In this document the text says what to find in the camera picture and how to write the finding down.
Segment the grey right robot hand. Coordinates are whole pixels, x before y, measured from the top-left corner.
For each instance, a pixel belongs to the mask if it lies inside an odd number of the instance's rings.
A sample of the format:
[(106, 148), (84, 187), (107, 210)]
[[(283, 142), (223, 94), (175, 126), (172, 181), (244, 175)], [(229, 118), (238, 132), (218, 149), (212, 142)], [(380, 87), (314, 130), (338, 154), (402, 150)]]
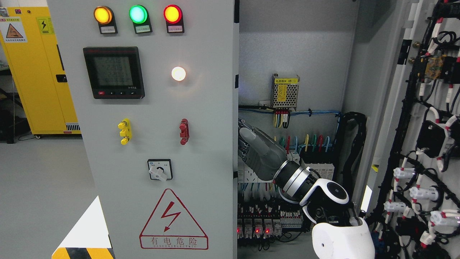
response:
[(264, 181), (275, 179), (288, 160), (278, 143), (242, 119), (238, 119), (238, 156)]

